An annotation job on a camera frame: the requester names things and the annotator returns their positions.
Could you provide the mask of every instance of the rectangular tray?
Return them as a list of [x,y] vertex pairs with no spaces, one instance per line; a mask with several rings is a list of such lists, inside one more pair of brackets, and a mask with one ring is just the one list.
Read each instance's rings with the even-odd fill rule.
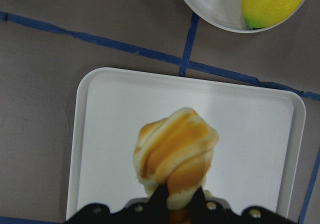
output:
[[306,118],[299,96],[104,67],[77,90],[67,219],[89,203],[116,212],[145,197],[133,167],[140,128],[182,107],[219,133],[204,188],[238,214],[258,205],[287,217]]

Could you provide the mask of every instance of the lemon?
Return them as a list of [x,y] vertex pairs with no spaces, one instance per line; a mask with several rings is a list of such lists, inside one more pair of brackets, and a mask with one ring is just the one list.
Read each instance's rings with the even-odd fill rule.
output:
[[266,28],[288,18],[303,0],[242,0],[244,21],[249,30]]

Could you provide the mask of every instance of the gray tabletop surface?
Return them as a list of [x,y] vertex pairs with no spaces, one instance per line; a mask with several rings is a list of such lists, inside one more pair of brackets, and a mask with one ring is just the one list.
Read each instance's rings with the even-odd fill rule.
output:
[[[320,0],[306,0],[285,23],[254,34],[200,18],[190,60],[319,94],[319,10]],[[193,15],[183,0],[0,0],[0,12],[177,57]],[[0,21],[0,216],[65,220],[77,87],[101,67],[179,74],[166,61]],[[186,76],[249,85],[192,68]],[[320,101],[302,99],[306,122],[289,212],[295,221],[320,147]],[[319,178],[304,223],[320,223]]]

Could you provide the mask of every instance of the yellow lemon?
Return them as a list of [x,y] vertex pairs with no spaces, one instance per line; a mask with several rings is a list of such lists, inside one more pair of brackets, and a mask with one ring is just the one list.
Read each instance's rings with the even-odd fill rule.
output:
[[242,0],[244,21],[249,30],[266,28],[288,18],[303,0]]

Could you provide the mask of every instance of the blue tape line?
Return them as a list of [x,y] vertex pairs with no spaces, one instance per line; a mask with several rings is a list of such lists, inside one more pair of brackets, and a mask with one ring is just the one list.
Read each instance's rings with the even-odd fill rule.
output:
[[58,223],[0,216],[0,224],[58,224]]
[[112,40],[112,39],[101,37],[101,36],[91,35],[91,34],[88,34],[85,32],[76,32],[76,31],[66,30],[66,29],[60,28],[56,25],[44,22],[44,21],[35,20],[35,19],[28,18],[28,17],[7,13],[7,12],[0,11],[0,19],[3,21],[14,22],[14,23],[23,25],[25,27],[38,29],[38,30],[42,30],[42,31],[46,31],[46,32],[67,34],[67,35],[70,35],[74,38],[81,39],[81,40],[88,42],[88,43],[93,43],[96,45],[116,49],[119,51],[132,53],[132,54],[138,54],[143,57],[159,60],[162,62],[171,63],[174,65],[180,66],[179,75],[182,77],[185,77],[187,69],[191,68],[191,69],[194,69],[197,71],[202,71],[202,72],[206,72],[209,74],[229,78],[232,80],[241,81],[241,82],[255,85],[258,87],[291,91],[291,92],[298,94],[301,97],[320,101],[320,94],[318,94],[318,93],[314,93],[314,92],[310,92],[310,91],[304,92],[304,91],[296,90],[296,89],[293,89],[287,85],[279,84],[276,82],[259,81],[256,77],[253,77],[253,76],[241,74],[238,72],[234,72],[234,71],[230,71],[230,70],[226,70],[226,69],[222,69],[222,68],[218,68],[218,67],[214,67],[214,66],[205,65],[205,64],[198,63],[195,61],[190,61],[190,55],[192,52],[192,47],[194,44],[194,40],[195,40],[195,36],[196,36],[196,32],[197,32],[197,27],[198,27],[198,22],[199,22],[199,17],[195,13],[192,14],[190,28],[189,28],[189,32],[187,35],[186,44],[184,47],[182,58],[174,56],[174,55],[166,54],[163,52],[139,47],[136,45],[131,45],[131,44],[128,44],[125,42]]
[[243,83],[255,85],[258,87],[262,87],[262,88],[290,91],[290,92],[296,93],[300,97],[320,101],[320,94],[315,93],[315,92],[296,90],[290,86],[276,83],[276,82],[272,82],[272,81],[259,81],[258,78],[250,76],[250,75],[241,74],[241,73],[238,73],[235,71],[206,65],[206,64],[199,63],[199,62],[195,62],[195,61],[189,61],[189,64],[190,64],[190,66],[189,66],[190,69],[194,69],[197,71],[217,75],[217,76],[224,77],[224,78],[229,78],[232,80],[240,81]]
[[310,203],[310,199],[312,196],[312,192],[314,190],[315,187],[315,183],[316,183],[316,179],[317,179],[317,173],[319,172],[319,168],[320,168],[320,147],[318,150],[318,154],[316,156],[315,159],[315,163],[313,166],[313,170],[312,170],[312,174],[311,174],[311,178],[309,181],[309,185],[308,185],[308,189],[306,190],[306,195],[304,198],[304,202],[301,208],[301,212],[300,212],[300,217],[299,217],[299,224],[303,224],[305,221],[305,217],[307,214],[307,209]]
[[182,65],[180,66],[180,69],[179,69],[179,76],[180,77],[186,76],[187,69],[190,65],[189,60],[191,57],[192,48],[194,46],[194,42],[195,42],[195,38],[196,38],[198,23],[199,23],[199,16],[193,12],[192,17],[191,17],[189,31],[186,36],[183,55],[182,55],[182,59],[184,60],[184,62],[182,63]]
[[67,34],[88,43],[93,43],[103,47],[113,48],[113,49],[127,52],[127,53],[138,54],[143,57],[152,58],[162,62],[167,62],[167,63],[179,65],[179,66],[182,63],[182,59],[174,55],[139,47],[136,45],[131,45],[128,43],[112,40],[112,39],[101,37],[101,36],[91,35],[85,32],[66,30],[44,21],[35,20],[28,17],[10,14],[6,12],[0,12],[0,16],[1,16],[1,19],[4,21],[10,21],[13,23],[23,25],[25,27],[34,28],[34,29],[38,29],[38,30],[46,31],[50,33]]

